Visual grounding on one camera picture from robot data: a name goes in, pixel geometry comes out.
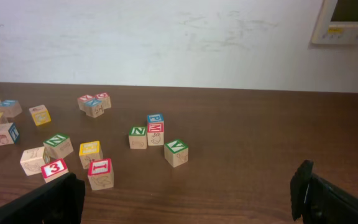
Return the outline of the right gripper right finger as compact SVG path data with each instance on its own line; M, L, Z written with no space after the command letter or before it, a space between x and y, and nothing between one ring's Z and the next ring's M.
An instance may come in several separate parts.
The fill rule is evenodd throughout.
M291 216L303 223L358 224L358 198L313 173L305 160L290 181Z

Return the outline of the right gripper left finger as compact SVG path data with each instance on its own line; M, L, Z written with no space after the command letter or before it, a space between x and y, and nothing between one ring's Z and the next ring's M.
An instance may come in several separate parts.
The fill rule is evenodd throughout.
M4 223L80 223L85 182L67 173L0 207Z

